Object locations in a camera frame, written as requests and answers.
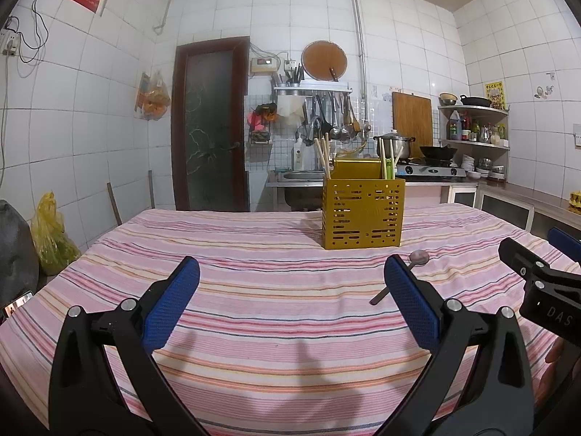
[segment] round wooden board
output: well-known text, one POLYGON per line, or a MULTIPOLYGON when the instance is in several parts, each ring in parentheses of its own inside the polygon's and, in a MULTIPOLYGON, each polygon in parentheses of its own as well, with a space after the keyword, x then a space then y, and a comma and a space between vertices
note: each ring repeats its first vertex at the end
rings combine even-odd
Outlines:
POLYGON ((337 78, 347 70, 347 56, 338 45, 328 41, 315 41, 303 51, 305 71, 316 80, 332 81, 329 69, 335 70, 337 78))

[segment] silver screw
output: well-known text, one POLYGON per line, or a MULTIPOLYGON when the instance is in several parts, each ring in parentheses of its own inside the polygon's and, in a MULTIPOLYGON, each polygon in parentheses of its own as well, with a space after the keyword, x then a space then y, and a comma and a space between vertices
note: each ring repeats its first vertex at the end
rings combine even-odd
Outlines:
POLYGON ((81 314, 81 307, 80 306, 73 306, 69 309, 69 316, 71 318, 76 318, 81 314))
POLYGON ((121 302, 121 310, 123 311, 131 311, 134 310, 137 306, 137 302, 133 298, 128 298, 121 302))
POLYGON ((448 310, 452 311, 460 311, 462 309, 462 303, 454 298, 452 298, 452 300, 448 300, 446 302, 446 306, 448 307, 448 310))
POLYGON ((500 313, 502 313, 505 318, 512 318, 514 316, 514 311, 512 311, 512 308, 507 306, 503 306, 500 310, 500 313))

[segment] hanging plastic bag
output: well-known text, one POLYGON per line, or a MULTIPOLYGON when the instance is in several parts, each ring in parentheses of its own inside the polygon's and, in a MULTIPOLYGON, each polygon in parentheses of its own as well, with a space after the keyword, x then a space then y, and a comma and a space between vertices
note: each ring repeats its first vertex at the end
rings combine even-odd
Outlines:
POLYGON ((30 231, 45 274, 58 275, 76 261, 81 252, 65 233, 63 214, 56 211, 54 193, 45 193, 34 213, 30 231))
POLYGON ((162 72, 158 70, 149 81, 143 102, 143 114, 147 120, 158 120, 165 115, 170 104, 166 83, 163 81, 162 72))

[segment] pink striped tablecloth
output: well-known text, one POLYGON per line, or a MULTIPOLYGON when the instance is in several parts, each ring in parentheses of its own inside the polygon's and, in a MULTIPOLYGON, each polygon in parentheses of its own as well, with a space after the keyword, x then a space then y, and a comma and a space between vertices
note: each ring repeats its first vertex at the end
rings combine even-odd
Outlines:
MULTIPOLYGON (((321 247, 321 213, 145 211, 0 327, 0 363, 48 425, 50 367, 68 308, 91 313, 140 297, 190 255, 200 286, 154 358, 211 434, 372 434, 428 360, 391 296, 369 305, 387 256, 425 249, 432 260, 414 273, 444 298, 490 313, 518 310, 524 283, 497 253, 505 237, 579 271, 546 241, 462 205, 406 209, 401 247, 345 251, 321 247)), ((537 381, 554 337, 518 318, 537 381)), ((144 415, 118 356, 107 352, 130 408, 144 415)), ((452 408, 473 356, 469 349, 441 411, 452 408)))

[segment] yellow poster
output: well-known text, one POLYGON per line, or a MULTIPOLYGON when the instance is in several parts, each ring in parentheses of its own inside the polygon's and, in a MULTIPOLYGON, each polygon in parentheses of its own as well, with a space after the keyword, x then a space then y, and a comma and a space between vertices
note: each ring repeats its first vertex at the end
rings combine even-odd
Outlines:
POLYGON ((486 84, 486 98, 492 100, 493 108, 506 111, 507 105, 504 101, 504 87, 502 82, 486 84))

